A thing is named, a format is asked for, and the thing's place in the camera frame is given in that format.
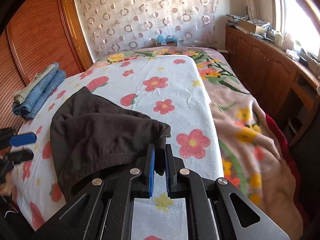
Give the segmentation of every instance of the wooden wardrobe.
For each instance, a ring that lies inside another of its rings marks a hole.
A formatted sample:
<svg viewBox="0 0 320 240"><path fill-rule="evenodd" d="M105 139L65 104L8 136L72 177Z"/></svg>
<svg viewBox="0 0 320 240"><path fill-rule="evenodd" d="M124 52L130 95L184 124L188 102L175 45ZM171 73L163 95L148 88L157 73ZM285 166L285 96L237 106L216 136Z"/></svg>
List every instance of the wooden wardrobe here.
<svg viewBox="0 0 320 240"><path fill-rule="evenodd" d="M26 0L7 25L7 32L0 36L0 128L20 128L22 119L11 109L13 93L53 62L59 63L67 77L84 71L61 1Z"/></svg>

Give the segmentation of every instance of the white sheet with strawberries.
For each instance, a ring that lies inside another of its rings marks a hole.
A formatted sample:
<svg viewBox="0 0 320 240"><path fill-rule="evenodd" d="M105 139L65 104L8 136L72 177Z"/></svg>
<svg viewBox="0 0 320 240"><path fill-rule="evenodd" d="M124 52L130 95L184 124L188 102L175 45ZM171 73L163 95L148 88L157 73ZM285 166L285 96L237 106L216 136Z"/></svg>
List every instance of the white sheet with strawberries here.
<svg viewBox="0 0 320 240"><path fill-rule="evenodd" d="M210 99L193 59L168 55L108 66L99 63L67 78L19 131L37 134L37 142L25 146L33 150L33 160L17 165L11 174L13 199L34 229L65 204L52 160L50 124L57 109L83 86L119 106L166 122L171 126L167 143L187 168L208 179L223 176ZM188 239L187 232L184 201L168 199L165 176L155 175L153 198L135 200L132 239Z"/></svg>

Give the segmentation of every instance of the red blanket trim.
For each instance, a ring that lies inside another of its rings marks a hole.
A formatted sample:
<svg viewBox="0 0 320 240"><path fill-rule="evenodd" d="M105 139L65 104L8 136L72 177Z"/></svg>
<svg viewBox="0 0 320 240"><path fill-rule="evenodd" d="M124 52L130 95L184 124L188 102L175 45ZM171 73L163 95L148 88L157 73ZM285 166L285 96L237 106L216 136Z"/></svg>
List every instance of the red blanket trim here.
<svg viewBox="0 0 320 240"><path fill-rule="evenodd" d="M305 212L303 206L301 205L301 203L298 200L298 194L300 191L300 184L301 184L301 177L300 177L299 170L297 168L297 165L296 165L294 159L290 155L288 142L287 142L284 134L281 132L279 127L276 125L275 121L273 121L273 119L270 116L268 116L267 114L266 114L266 121L267 121L267 125L268 125L269 129L276 136L276 138L279 142L280 148L281 148L282 156L283 156L284 160L286 161L287 165L289 166L291 173L293 174L293 176L296 179L296 189L294 192L293 202L301 214L301 217L303 220L303 230L305 231L310 224L310 219L309 219L307 213Z"/></svg>

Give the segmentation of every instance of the circle patterned wall covering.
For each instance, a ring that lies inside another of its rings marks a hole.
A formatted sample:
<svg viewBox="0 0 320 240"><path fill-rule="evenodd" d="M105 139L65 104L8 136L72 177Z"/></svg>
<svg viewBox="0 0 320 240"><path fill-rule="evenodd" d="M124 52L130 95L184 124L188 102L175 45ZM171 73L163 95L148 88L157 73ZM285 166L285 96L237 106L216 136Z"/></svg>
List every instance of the circle patterned wall covering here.
<svg viewBox="0 0 320 240"><path fill-rule="evenodd" d="M109 53L155 46L159 34L210 46L218 0L75 0L95 60Z"/></svg>

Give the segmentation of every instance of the metal screw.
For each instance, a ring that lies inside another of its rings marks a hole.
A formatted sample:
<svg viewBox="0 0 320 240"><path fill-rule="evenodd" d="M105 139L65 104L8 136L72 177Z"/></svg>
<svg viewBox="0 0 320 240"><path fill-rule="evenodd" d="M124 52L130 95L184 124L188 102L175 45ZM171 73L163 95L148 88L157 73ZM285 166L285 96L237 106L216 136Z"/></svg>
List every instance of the metal screw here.
<svg viewBox="0 0 320 240"><path fill-rule="evenodd" d="M180 170L180 173L181 173L182 175L188 175L188 174L190 173L190 171L189 171L188 169L181 169L181 170Z"/></svg>
<svg viewBox="0 0 320 240"><path fill-rule="evenodd" d="M139 170L138 168L133 168L133 169L130 170L130 173L131 173L132 175L137 175L137 174L140 173L140 170Z"/></svg>
<svg viewBox="0 0 320 240"><path fill-rule="evenodd" d="M226 184L228 183L228 181L227 181L227 179L225 179L225 178L219 178L219 179L218 179L218 183L219 183L220 185L226 185Z"/></svg>
<svg viewBox="0 0 320 240"><path fill-rule="evenodd" d="M92 181L92 184L95 186L99 186L102 183L102 180L97 178Z"/></svg>

